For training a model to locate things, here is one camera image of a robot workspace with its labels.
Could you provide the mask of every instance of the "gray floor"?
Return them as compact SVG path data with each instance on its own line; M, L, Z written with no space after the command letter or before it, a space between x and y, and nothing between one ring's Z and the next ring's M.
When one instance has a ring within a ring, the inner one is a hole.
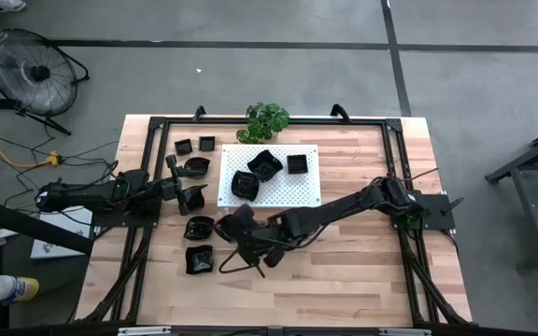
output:
M65 38L387 42L377 0L27 2L25 12L0 15L0 27ZM400 43L538 45L538 0L390 5ZM340 103L351 115L400 116L387 51L65 50L89 66L92 80L59 118L75 135L60 136L46 150L77 153L116 140L128 113L192 113L197 105L210 113L243 113L250 103L275 101L292 114L320 115ZM474 321L538 331L538 273L515 271L538 252L537 237L512 183L491 187L483 179L538 135L538 54L403 52L401 58L412 113L429 122L443 185L451 196L465 197L455 218ZM47 138L41 127L1 111L0 135L30 146ZM30 160L14 147L4 150ZM92 156L112 159L114 152L110 146ZM79 182L101 169L80 171L71 177L66 168L48 168L29 176L38 185L58 175ZM15 174L0 162L0 202L21 190ZM57 317L27 313L23 323L59 322L72 309L71 300L44 300L33 309L43 306Z

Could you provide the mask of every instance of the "black fan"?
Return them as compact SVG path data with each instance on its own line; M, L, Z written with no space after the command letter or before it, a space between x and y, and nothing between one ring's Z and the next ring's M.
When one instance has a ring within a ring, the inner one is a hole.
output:
M84 77L77 78L71 62L84 69ZM52 122L49 117L67 111L76 101L78 83L87 79L87 68L47 38L22 29L0 32L0 92L21 115Z

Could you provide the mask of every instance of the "white pegboard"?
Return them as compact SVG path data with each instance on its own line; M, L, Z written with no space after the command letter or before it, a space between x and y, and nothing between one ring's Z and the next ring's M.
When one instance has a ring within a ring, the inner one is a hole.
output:
M271 180L260 183L254 202L232 194L232 179L236 171L250 173L247 163L268 149L284 166ZM306 155L308 173L288 174L289 155ZM219 173L218 207L293 207L321 205L319 182L319 147L317 145L223 145Z

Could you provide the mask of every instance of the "black aluminum frame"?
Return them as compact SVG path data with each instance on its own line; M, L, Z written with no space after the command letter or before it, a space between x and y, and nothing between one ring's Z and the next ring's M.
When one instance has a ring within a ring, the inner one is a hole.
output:
M153 178L161 178L161 172L164 165L165 151L167 148L167 139L169 137L169 132L171 125L173 124L202 124L202 125L220 125L220 124L247 124L248 120L245 117L217 117L217 118L206 118L203 116L205 110L203 107L199 106L197 113L194 117L151 117L149 119L149 126L147 129L147 139L145 142L145 147L143 150L143 156L141 160L141 169L147 170L149 168L149 163L151 160L151 151L152 144L155 133L157 130L161 131L161 140L157 153L157 158L154 167ZM331 111L331 116L339 116L341 118L317 118L317 117L302 117L302 118L292 118L290 119L291 125L354 125L354 126L376 126L379 127L382 133L383 145L386 153L386 164L388 167L388 173L392 176L396 176L396 167L394 163L394 155L391 144L390 135L394 132L395 141L397 143L398 149L400 151L400 163L403 168L403 178L406 179L405 185L408 189L412 189L412 181L410 181L410 165L408 162L408 156L406 152L405 142L404 142L404 131L402 128L402 123L399 119L351 119L347 114L346 110L340 105L334 105ZM429 276L429 265L427 262L427 253L425 250L425 245L423 237L420 234L420 231L416 231L417 235L416 245L418 258L413 259L409 256L409 253L412 253L409 246L408 235L406 230L403 230L403 226L399 225L398 236L401 246L407 246L405 250L403 249L403 268L404 268L404 277L406 283L406 291L408 293L409 305L411 310L411 317L413 325L419 323L424 323L425 320L422 317L422 314L418 307L418 296L417 296L417 287L415 284L412 262L414 260L418 261L418 264L422 271L424 272L423 276ZM95 311L85 317L83 320L86 321L101 321L105 317L109 309L111 309L111 320L126 320L131 323L136 323L138 316L138 310L140 306L140 299L142 295L142 286L144 283L144 274L147 266L147 254L149 252L149 244L152 236L152 229L145 228L143 229L143 235L139 243L139 247L136 253L133 256L133 246L135 243L136 232L138 228L129 228L128 234L126 236L126 241L122 253L121 265L120 265L120 274L118 281L114 286L109 290L106 297L101 301L97 306ZM130 308L124 319L121 319L121 307L123 304L125 285L128 282L130 276L133 272L136 272L134 280L134 289L132 293L132 299L130 303ZM427 294L427 303L429 307L429 320L431 322L438 322L437 306L431 295ZM205 327L206 331L225 331L224 327ZM363 330L364 333L370 330L375 330L375 328L369 329L357 329Z

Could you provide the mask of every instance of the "green plant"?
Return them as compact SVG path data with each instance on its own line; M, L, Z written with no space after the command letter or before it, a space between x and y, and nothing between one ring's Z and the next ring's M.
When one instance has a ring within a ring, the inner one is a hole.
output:
M279 133L288 127L290 113L275 103L257 103L247 108L246 130L235 133L242 144L262 144L261 140L271 140L273 132Z

